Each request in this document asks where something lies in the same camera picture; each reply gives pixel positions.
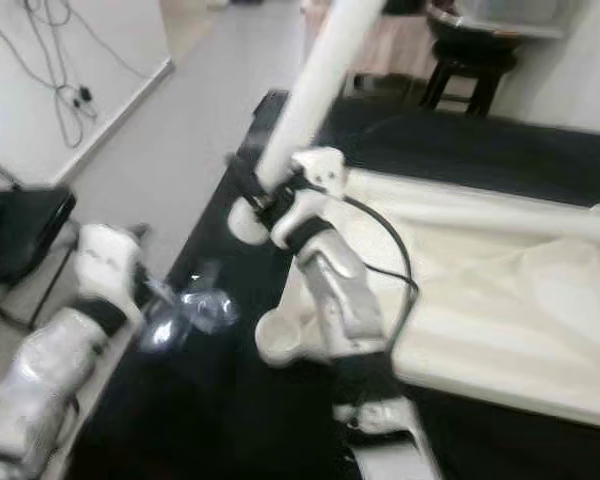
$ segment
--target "black tablecloth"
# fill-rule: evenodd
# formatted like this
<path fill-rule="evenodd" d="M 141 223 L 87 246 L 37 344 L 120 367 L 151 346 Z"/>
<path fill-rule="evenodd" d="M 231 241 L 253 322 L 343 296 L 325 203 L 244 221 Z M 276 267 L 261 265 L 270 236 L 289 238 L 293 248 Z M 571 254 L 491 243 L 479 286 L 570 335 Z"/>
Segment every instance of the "black tablecloth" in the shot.
<path fill-rule="evenodd" d="M 257 160 L 285 99 L 274 92 L 257 108 L 243 157 Z M 316 143 L 340 148 L 355 167 L 600 202 L 600 135 L 341 100 Z M 236 196 L 225 175 L 169 282 L 182 288 L 218 260 L 218 286 L 239 306 L 239 322 L 222 335 L 192 335 L 168 355 L 133 343 L 79 437 L 71 478 L 355 478 L 331 420 L 329 371 L 306 362 L 274 370 L 257 355 L 255 324 L 279 301 L 290 258 L 233 238 L 226 217 Z M 448 480 L 600 478 L 600 448 L 587 447 L 600 447 L 599 429 L 405 388 Z M 561 463 L 563 454 L 570 461 Z M 598 475 L 585 476 L 587 466 Z"/>

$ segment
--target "plastic bag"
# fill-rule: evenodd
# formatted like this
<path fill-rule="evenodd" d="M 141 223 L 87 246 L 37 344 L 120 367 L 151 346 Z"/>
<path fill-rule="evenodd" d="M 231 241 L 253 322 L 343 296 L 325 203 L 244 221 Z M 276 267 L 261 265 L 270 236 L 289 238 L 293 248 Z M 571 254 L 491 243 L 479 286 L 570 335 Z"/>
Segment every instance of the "plastic bag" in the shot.
<path fill-rule="evenodd" d="M 238 320 L 238 310 L 229 296 L 215 284 L 218 264 L 205 265 L 202 275 L 191 277 L 189 287 L 179 296 L 181 314 L 207 335 L 222 332 Z"/>
<path fill-rule="evenodd" d="M 179 294 L 161 285 L 162 301 L 147 312 L 147 326 L 139 349 L 146 353 L 166 353 L 180 348 L 193 331 L 219 335 L 235 324 L 236 304 L 226 292 L 214 287 L 219 271 L 217 263 L 206 264 L 202 273 L 193 275 L 189 286 Z"/>

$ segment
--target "floor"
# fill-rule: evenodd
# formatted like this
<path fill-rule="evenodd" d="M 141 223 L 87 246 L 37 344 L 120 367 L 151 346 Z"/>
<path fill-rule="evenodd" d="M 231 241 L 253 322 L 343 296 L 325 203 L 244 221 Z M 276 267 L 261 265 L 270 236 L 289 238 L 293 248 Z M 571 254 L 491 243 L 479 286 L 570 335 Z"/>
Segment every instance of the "floor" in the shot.
<path fill-rule="evenodd" d="M 78 221 L 152 226 L 146 264 L 157 277 L 167 274 L 196 224 L 224 172 L 224 157 L 240 144 L 251 112 L 270 88 L 292 85 L 303 58 L 299 0 L 231 6 L 215 13 L 210 23 L 206 33 L 200 34 L 198 27 L 189 32 L 189 43 L 180 45 L 190 45 L 190 39 L 199 35 L 197 44 L 181 48 L 182 58 L 173 75 L 127 120 L 73 185 L 79 199 Z M 49 271 L 47 266 L 41 274 Z M 71 295 L 70 272 L 61 282 L 48 310 Z M 27 309 L 38 283 L 24 288 L 16 312 Z M 21 339 L 0 324 L 0 378 Z M 105 363 L 111 365 L 121 349 L 121 345 L 112 349 Z M 106 380 L 104 372 L 81 395 L 83 409 L 88 409 Z M 58 465 L 46 478 L 58 477 Z"/>
<path fill-rule="evenodd" d="M 187 53 L 206 35 L 220 11 L 209 0 L 160 0 L 171 58 L 180 65 Z"/>

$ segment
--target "power cord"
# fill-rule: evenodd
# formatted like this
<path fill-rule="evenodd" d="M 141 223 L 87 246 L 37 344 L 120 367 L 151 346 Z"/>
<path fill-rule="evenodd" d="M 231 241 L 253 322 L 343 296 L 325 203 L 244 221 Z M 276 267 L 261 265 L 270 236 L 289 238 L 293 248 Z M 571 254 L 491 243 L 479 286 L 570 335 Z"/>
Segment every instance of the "power cord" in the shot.
<path fill-rule="evenodd" d="M 24 2 L 25 3 L 23 6 L 25 8 L 27 8 L 26 7 L 27 0 L 24 0 Z M 49 0 L 39 0 L 39 3 L 42 3 L 43 5 L 45 5 L 45 9 L 48 10 Z M 35 14 L 35 11 L 34 11 L 35 18 L 50 27 L 62 27 L 64 25 L 67 25 L 71 21 L 72 18 L 75 18 L 76 20 L 78 20 L 78 22 L 80 22 L 82 24 L 83 28 L 87 31 L 87 33 L 89 35 L 91 35 L 91 37 L 102 48 L 104 48 L 107 52 L 109 52 L 109 54 L 118 62 L 118 64 L 120 66 L 122 66 L 126 70 L 130 71 L 131 73 L 133 73 L 135 76 L 137 76 L 140 79 L 146 80 L 146 79 L 150 78 L 149 75 L 145 75 L 144 73 L 140 72 L 135 67 L 131 66 L 124 58 L 122 58 L 122 56 L 120 54 L 118 54 L 118 52 L 116 52 L 107 42 L 105 42 L 102 39 L 102 37 L 100 37 L 100 35 L 98 35 L 96 33 L 96 31 L 91 26 L 91 24 L 89 22 L 87 22 L 87 20 L 84 18 L 84 16 L 75 9 L 75 7 L 70 3 L 69 0 L 59 0 L 59 3 L 65 9 L 65 16 L 62 20 L 60 20 L 60 21 L 53 20 L 52 15 L 50 14 L 49 11 L 47 11 L 47 18 L 38 16 L 37 14 Z"/>
<path fill-rule="evenodd" d="M 316 191 L 324 193 L 324 189 L 322 189 L 320 187 L 314 187 L 313 185 L 308 185 L 308 187 L 312 188 Z M 418 301 L 418 298 L 420 296 L 420 287 L 413 280 L 413 271 L 412 271 L 412 267 L 411 267 L 411 258 L 409 256 L 409 251 L 407 250 L 407 247 L 405 246 L 404 242 L 402 241 L 402 237 L 400 236 L 398 231 L 395 229 L 395 227 L 391 224 L 391 222 L 389 222 L 384 216 L 382 216 L 378 211 L 371 208 L 369 205 L 367 205 L 353 197 L 345 195 L 345 197 L 342 199 L 342 202 L 360 210 L 361 212 L 365 213 L 366 215 L 371 217 L 373 220 L 375 220 L 380 226 L 382 226 L 382 228 L 391 236 L 391 238 L 395 242 L 395 244 L 398 247 L 398 250 L 400 252 L 400 256 L 402 257 L 405 275 L 402 275 L 402 274 L 396 273 L 396 272 L 392 272 L 389 270 L 385 270 L 383 268 L 379 268 L 379 267 L 376 267 L 374 265 L 371 265 L 371 264 L 365 262 L 365 266 L 367 267 L 368 270 L 370 270 L 372 272 L 376 272 L 381 275 L 385 275 L 387 277 L 394 278 L 396 280 L 400 280 L 401 282 L 404 282 L 404 284 L 405 284 L 404 295 L 403 295 L 402 305 L 400 307 L 400 312 L 398 314 L 398 318 L 396 320 L 395 327 L 394 327 L 393 331 L 391 332 L 391 335 L 387 339 L 387 346 L 386 346 L 386 349 L 384 352 L 384 358 L 385 358 L 386 362 L 388 363 L 388 365 L 391 365 L 391 357 L 395 350 L 398 339 L 400 338 L 400 335 L 402 334 L 404 329 L 407 327 L 409 318 L 411 316 L 411 312 L 413 311 L 413 308 L 415 307 L 415 305 Z M 375 371 L 375 370 L 376 369 L 374 369 L 374 374 L 381 375 L 385 378 L 387 377 L 386 372 L 384 370 L 382 370 L 382 369 L 378 369 L 378 371 Z M 389 376 L 389 377 L 390 378 L 386 378 L 386 380 L 392 384 L 395 384 L 396 395 L 402 396 L 402 394 L 400 392 L 400 388 L 397 385 L 397 380 L 393 376 Z M 361 392 L 360 396 L 358 397 L 355 404 L 353 405 L 354 410 L 353 410 L 353 413 L 348 422 L 349 428 L 352 428 L 354 430 L 358 428 L 360 414 L 362 412 L 362 408 L 364 407 L 366 398 L 367 398 L 367 392 L 364 392 L 364 391 Z"/>
<path fill-rule="evenodd" d="M 44 62 L 49 76 L 48 80 L 43 76 L 38 75 L 33 71 L 29 64 L 25 61 L 22 54 L 18 51 L 15 44 L 0 28 L 0 38 L 11 51 L 17 63 L 22 67 L 24 72 L 34 82 L 53 92 L 53 102 L 60 134 L 65 145 L 69 148 L 78 147 L 84 140 L 85 125 L 81 116 L 94 121 L 98 117 L 98 112 L 93 105 L 93 95 L 88 87 L 84 85 L 72 85 L 69 83 L 65 60 L 70 60 L 66 51 L 63 48 L 63 42 L 60 34 L 60 27 L 67 25 L 72 18 L 78 20 L 89 35 L 105 50 L 107 50 L 123 68 L 130 71 L 138 78 L 148 79 L 131 65 L 129 65 L 111 46 L 109 46 L 85 20 L 85 18 L 69 3 L 69 0 L 60 0 L 59 3 L 65 8 L 64 16 L 57 20 L 54 18 L 49 0 L 19 0 L 20 6 L 24 9 L 27 19 L 38 45 L 42 51 Z M 54 62 L 51 59 L 51 52 L 44 41 L 42 33 L 39 29 L 39 24 L 49 27 L 51 32 L 52 45 L 55 50 L 55 56 L 58 64 L 58 71 L 54 70 Z M 72 136 L 69 132 L 68 123 L 73 123 L 75 127 L 75 135 Z"/>
<path fill-rule="evenodd" d="M 391 224 L 391 222 L 389 222 L 385 217 L 383 217 L 379 212 L 377 212 L 376 210 L 371 208 L 369 205 L 362 203 L 361 201 L 356 200 L 355 198 L 352 198 L 347 195 L 344 197 L 343 201 L 346 204 L 351 205 L 352 207 L 364 212 L 365 214 L 370 216 L 372 219 L 374 219 L 378 224 L 380 224 L 382 226 L 382 228 L 384 228 L 384 230 L 391 236 L 391 238 L 395 242 L 396 246 L 398 247 L 400 256 L 402 257 L 405 275 L 400 275 L 398 273 L 389 272 L 387 270 L 383 270 L 381 268 L 374 267 L 369 264 L 365 264 L 369 270 L 372 270 L 376 273 L 380 273 L 380 274 L 383 274 L 386 276 L 397 278 L 397 279 L 405 282 L 406 288 L 404 291 L 402 307 L 400 308 L 400 313 L 398 314 L 396 326 L 394 327 L 393 332 L 391 333 L 391 335 L 389 336 L 389 339 L 387 340 L 386 354 L 387 354 L 387 356 L 391 357 L 391 354 L 393 353 L 393 350 L 395 349 L 398 338 L 400 337 L 400 334 L 406 327 L 408 320 L 409 320 L 409 316 L 411 315 L 411 311 L 413 310 L 413 307 L 415 306 L 418 296 L 420 294 L 420 288 L 418 287 L 418 284 L 413 280 L 413 271 L 411 268 L 411 258 L 409 257 L 409 252 L 407 250 L 407 247 L 405 246 L 404 242 L 402 241 L 402 237 L 397 232 L 397 230 L 394 228 L 394 226 Z"/>

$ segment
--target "white wall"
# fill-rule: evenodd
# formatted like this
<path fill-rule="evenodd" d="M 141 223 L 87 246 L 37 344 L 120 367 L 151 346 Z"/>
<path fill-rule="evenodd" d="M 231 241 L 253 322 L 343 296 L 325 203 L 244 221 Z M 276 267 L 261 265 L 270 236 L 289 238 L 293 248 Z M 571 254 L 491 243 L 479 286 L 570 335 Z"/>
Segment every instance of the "white wall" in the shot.
<path fill-rule="evenodd" d="M 600 0 L 583 0 L 568 39 L 527 46 L 493 113 L 600 132 Z"/>
<path fill-rule="evenodd" d="M 0 27 L 32 69 L 47 78 L 21 1 L 0 0 Z M 58 0 L 50 4 L 61 12 Z M 158 0 L 72 0 L 72 5 L 102 39 L 146 75 L 154 75 L 168 60 Z M 95 122 L 84 122 L 85 139 L 76 149 L 64 145 L 53 93 L 23 73 L 0 39 L 0 163 L 31 183 L 58 179 L 148 82 L 120 67 L 77 20 L 62 27 L 62 38 L 75 69 L 69 70 L 70 80 L 91 89 L 99 110 Z"/>

